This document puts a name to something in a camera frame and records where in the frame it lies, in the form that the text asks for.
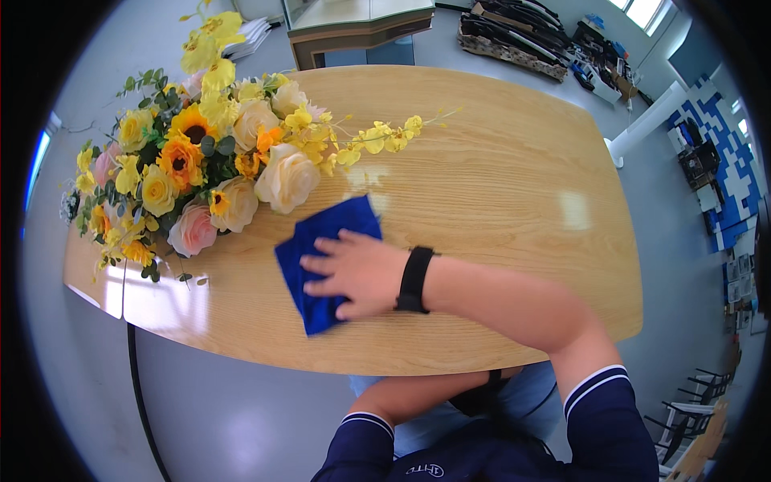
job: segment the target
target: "navy shirt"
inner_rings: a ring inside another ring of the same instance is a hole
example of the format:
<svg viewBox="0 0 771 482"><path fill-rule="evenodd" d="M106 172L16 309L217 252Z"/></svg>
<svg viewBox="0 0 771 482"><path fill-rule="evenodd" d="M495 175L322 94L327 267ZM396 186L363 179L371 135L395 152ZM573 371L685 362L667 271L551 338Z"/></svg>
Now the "navy shirt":
<svg viewBox="0 0 771 482"><path fill-rule="evenodd" d="M564 404L573 461L542 447L495 436L477 420L432 447L393 460L393 430L372 413L350 413L313 482L431 480L658 481L658 460L623 366L605 367L575 387Z"/></svg>

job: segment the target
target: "white pole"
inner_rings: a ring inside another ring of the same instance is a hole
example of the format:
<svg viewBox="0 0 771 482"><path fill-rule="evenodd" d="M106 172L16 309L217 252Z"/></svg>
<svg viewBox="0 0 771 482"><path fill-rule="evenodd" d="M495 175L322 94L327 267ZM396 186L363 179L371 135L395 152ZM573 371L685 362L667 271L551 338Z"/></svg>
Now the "white pole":
<svg viewBox="0 0 771 482"><path fill-rule="evenodd" d="M669 89L664 92L652 106L637 118L624 132L618 134L615 139L605 139L605 145L613 158L613 164L618 169L624 166L624 154L627 153L636 143L653 132L653 129L660 126L667 120L686 100L688 94L684 91L680 83L674 81Z"/></svg>

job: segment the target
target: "stack of paper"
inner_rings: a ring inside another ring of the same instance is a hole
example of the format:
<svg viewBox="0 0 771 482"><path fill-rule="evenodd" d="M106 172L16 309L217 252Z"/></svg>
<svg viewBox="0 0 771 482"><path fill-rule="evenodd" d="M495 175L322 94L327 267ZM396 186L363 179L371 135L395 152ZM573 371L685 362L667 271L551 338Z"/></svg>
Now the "stack of paper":
<svg viewBox="0 0 771 482"><path fill-rule="evenodd" d="M267 19L268 17L263 17L244 23L241 28L238 29L238 33L246 37L246 41L242 43L231 43L226 46L222 56L226 59L233 60L254 53L262 41L265 40L265 37L268 36L271 26L266 22Z"/></svg>

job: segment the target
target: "black wristband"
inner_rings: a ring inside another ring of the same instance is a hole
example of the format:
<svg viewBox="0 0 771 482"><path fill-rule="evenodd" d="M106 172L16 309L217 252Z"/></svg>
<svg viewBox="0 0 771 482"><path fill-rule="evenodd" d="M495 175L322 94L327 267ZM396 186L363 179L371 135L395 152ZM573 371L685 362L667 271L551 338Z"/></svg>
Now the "black wristband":
<svg viewBox="0 0 771 482"><path fill-rule="evenodd" d="M492 386L498 383L500 381L500 374L501 374L500 368L496 368L495 370L490 370L490 378L487 380L486 385Z"/></svg>
<svg viewBox="0 0 771 482"><path fill-rule="evenodd" d="M402 287L396 298L396 311L428 313L423 308L423 282L426 280L426 270L429 268L433 249L425 246L415 246L409 254L402 275Z"/></svg>

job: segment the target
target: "black chair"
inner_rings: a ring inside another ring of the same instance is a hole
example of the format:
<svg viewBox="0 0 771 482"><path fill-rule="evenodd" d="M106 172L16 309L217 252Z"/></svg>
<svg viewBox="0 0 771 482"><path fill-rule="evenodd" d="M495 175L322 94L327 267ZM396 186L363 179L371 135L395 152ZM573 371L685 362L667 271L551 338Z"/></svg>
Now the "black chair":
<svg viewBox="0 0 771 482"><path fill-rule="evenodd" d="M649 416L645 416L646 420L650 420L656 425L662 426L672 432L672 436L669 438L669 444L656 443L655 445L665 448L667 451L664 454L664 459L661 464L664 465L675 455L677 449L682 445L683 439L693 439L695 436L701 435L707 430L709 425L709 419L712 418L711 413L694 413L687 410L681 410L671 403L662 402L669 409L675 411L675 416L682 416L682 420L678 423L673 423L671 426L666 423L659 422Z"/></svg>
<svg viewBox="0 0 771 482"><path fill-rule="evenodd" d="M731 383L732 374L726 373L725 375L719 375L718 373L708 372L706 370L702 370L700 368L696 369L699 372L706 373L707 375L712 375L712 379L709 381L700 380L693 378L692 376L688 377L688 380L698 383L699 385L703 385L704 391L701 393L697 392L691 392L686 389L678 388L679 391L688 393L689 395L693 395L694 402L698 402L700 405L709 405L710 402L712 402L713 399L722 396L726 393L726 389L728 388L728 385Z"/></svg>

